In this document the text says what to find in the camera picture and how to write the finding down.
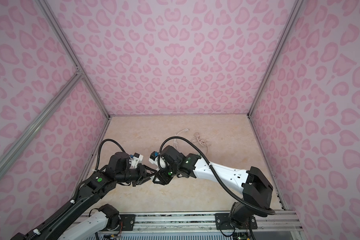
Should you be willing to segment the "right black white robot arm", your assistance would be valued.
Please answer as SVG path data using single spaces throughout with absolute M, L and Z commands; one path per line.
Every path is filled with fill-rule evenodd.
M 184 141 L 196 153 L 185 156 L 167 144 L 170 140 Z M 228 215 L 228 224 L 233 229 L 250 229 L 255 216 L 266 218 L 276 214 L 271 208 L 274 188 L 259 168 L 240 170 L 213 163 L 193 142 L 179 136 L 166 139 L 159 151 L 151 153 L 150 162 L 159 168 L 153 179 L 155 184 L 168 185 L 174 177 L 218 183 L 235 200 Z

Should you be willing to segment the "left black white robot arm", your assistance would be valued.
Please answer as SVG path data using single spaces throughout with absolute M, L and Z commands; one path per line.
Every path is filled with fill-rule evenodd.
M 149 181 L 156 174 L 156 170 L 141 163 L 133 169 L 131 156 L 112 139 L 105 139 L 100 143 L 98 156 L 106 142 L 116 144 L 121 151 L 112 155 L 109 163 L 102 168 L 99 168 L 100 158 L 97 158 L 95 171 L 78 184 L 70 200 L 33 230 L 26 234 L 15 234 L 13 240 L 57 240 L 88 208 L 115 189 L 117 184 L 131 184 L 135 187 Z

